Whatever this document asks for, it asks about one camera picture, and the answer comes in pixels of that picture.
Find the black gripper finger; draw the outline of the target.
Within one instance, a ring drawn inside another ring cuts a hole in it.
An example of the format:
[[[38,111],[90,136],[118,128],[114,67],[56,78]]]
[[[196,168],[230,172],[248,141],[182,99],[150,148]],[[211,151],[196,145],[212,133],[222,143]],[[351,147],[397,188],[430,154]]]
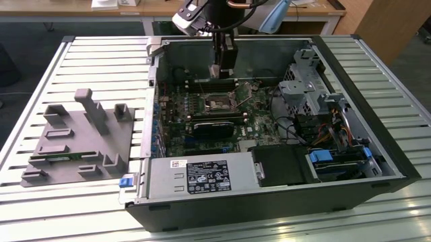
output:
[[[222,65],[222,37],[223,37],[223,34],[219,32],[212,34],[212,44],[214,44],[214,52],[215,52],[214,64],[216,66]]]
[[[232,35],[222,35],[219,78],[228,78],[232,75],[231,70],[235,68],[238,52],[239,50]]]

